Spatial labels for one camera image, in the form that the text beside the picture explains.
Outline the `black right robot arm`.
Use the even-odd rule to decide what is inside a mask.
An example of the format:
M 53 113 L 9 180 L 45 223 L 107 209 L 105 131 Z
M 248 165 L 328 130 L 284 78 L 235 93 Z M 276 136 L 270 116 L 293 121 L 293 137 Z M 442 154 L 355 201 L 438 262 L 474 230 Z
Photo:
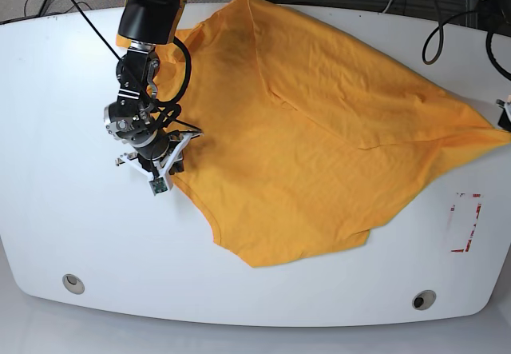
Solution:
M 190 124 L 182 130 L 168 130 L 180 116 L 179 102 L 191 79 L 191 55 L 175 35 L 187 1 L 127 0 L 118 34 L 130 43 L 117 63 L 117 99 L 104 112 L 107 132 L 133 147 L 116 164 L 129 165 L 142 173 L 155 195 L 172 188 L 171 176 L 184 170 L 184 148 L 202 134 Z M 184 56 L 184 80 L 173 98 L 162 101 L 154 82 L 161 65 L 156 47 L 168 44 Z

